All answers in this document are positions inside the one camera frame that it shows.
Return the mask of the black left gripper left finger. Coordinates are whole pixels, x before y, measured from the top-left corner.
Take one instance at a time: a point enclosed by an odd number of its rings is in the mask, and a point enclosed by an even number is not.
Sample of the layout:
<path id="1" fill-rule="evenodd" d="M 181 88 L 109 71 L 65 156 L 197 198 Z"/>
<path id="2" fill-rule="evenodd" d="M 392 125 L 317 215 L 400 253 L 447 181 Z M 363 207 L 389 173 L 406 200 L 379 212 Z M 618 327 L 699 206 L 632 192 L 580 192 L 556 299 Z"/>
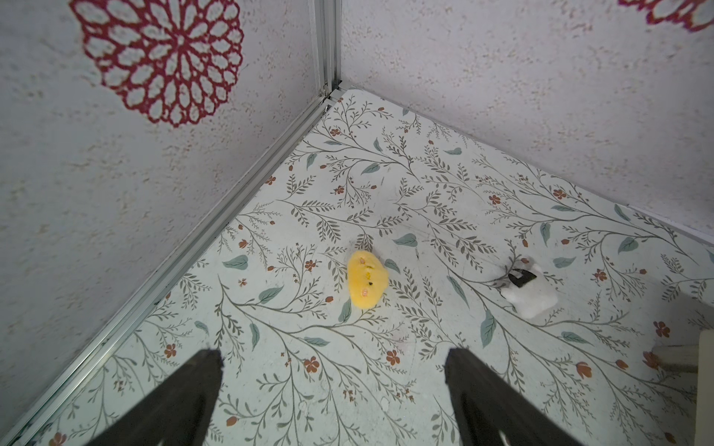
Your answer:
<path id="1" fill-rule="evenodd" d="M 202 349 L 91 445 L 201 445 L 221 391 L 223 360 Z"/>

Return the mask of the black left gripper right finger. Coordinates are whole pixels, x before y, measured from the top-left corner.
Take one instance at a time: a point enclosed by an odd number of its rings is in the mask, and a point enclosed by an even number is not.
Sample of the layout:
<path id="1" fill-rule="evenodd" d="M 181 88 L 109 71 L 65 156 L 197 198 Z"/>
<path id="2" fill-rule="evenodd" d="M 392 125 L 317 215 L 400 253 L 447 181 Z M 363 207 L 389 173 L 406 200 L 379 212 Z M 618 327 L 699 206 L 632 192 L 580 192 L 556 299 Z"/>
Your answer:
<path id="1" fill-rule="evenodd" d="M 463 444 L 579 444 L 468 349 L 450 349 L 444 374 Z"/>

